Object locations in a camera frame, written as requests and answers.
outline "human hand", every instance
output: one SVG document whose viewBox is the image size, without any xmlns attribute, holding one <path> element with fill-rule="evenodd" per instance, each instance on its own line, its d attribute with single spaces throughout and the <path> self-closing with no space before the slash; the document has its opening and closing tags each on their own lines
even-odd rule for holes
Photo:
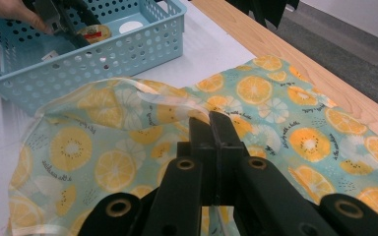
<svg viewBox="0 0 378 236">
<path fill-rule="evenodd" d="M 36 30 L 53 34 L 52 29 L 35 12 L 26 7 L 22 0 L 0 0 L 0 18 L 19 20 Z"/>
</svg>

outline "basket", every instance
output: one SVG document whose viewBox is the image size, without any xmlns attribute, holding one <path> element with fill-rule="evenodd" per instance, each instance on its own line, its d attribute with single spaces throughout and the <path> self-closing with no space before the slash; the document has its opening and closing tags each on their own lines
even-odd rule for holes
<svg viewBox="0 0 378 236">
<path fill-rule="evenodd" d="M 183 17 L 178 0 L 86 0 L 112 37 L 75 49 L 61 36 L 43 34 L 18 21 L 0 19 L 0 95 L 29 115 L 43 104 L 92 81 L 134 76 L 183 53 Z M 86 25 L 74 10 L 76 30 Z M 120 33 L 126 23 L 143 26 Z M 58 56 L 42 61 L 52 51 Z"/>
</svg>

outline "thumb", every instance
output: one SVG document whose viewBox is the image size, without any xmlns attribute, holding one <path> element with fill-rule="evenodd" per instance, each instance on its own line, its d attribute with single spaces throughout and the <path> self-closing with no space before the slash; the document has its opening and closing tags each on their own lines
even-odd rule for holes
<svg viewBox="0 0 378 236">
<path fill-rule="evenodd" d="M 30 9 L 26 8 L 24 11 L 22 11 L 18 18 L 20 21 L 29 24 L 36 30 L 40 30 L 46 34 L 53 34 L 52 29 L 45 24 L 41 17 Z"/>
</svg>

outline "white table surface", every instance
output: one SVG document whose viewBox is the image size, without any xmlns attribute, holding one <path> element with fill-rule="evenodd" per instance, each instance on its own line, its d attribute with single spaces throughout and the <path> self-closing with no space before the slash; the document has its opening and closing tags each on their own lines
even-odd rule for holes
<svg viewBox="0 0 378 236">
<path fill-rule="evenodd" d="M 166 82 L 181 88 L 240 65 L 254 57 L 190 2 L 187 6 L 183 56 L 135 77 Z M 20 143 L 33 122 L 23 110 L 0 98 L 0 235 L 9 217 L 8 184 L 18 163 Z"/>
</svg>

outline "citrus pattern fabric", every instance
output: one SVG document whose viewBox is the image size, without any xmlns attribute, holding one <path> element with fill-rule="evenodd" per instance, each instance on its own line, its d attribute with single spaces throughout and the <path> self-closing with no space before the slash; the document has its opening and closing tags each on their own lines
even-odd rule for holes
<svg viewBox="0 0 378 236">
<path fill-rule="evenodd" d="M 37 112 L 9 187 L 14 235 L 77 235 L 117 192 L 160 183 L 189 117 L 229 116 L 251 155 L 271 160 L 307 200 L 344 193 L 378 212 L 378 137 L 267 55 L 187 88 L 133 78 L 88 84 Z M 230 207 L 203 207 L 202 233 L 237 235 Z"/>
</svg>

